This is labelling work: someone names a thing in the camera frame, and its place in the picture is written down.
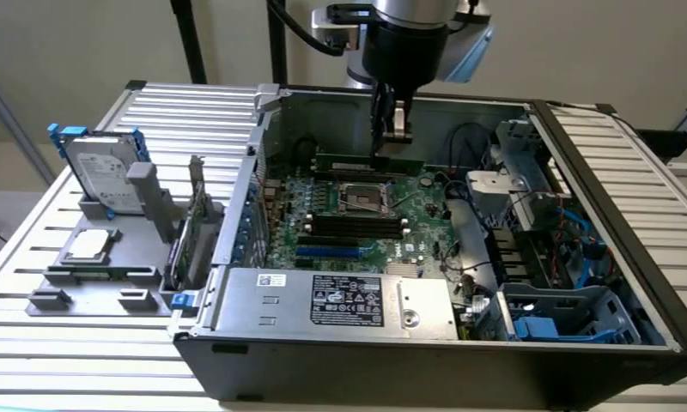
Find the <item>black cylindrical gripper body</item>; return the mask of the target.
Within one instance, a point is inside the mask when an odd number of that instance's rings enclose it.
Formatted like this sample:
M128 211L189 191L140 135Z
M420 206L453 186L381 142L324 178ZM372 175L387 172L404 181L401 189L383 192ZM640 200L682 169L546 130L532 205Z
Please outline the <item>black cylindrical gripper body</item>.
M363 50L363 68L397 93L413 93L436 76L448 40L448 27L431 29L371 23Z

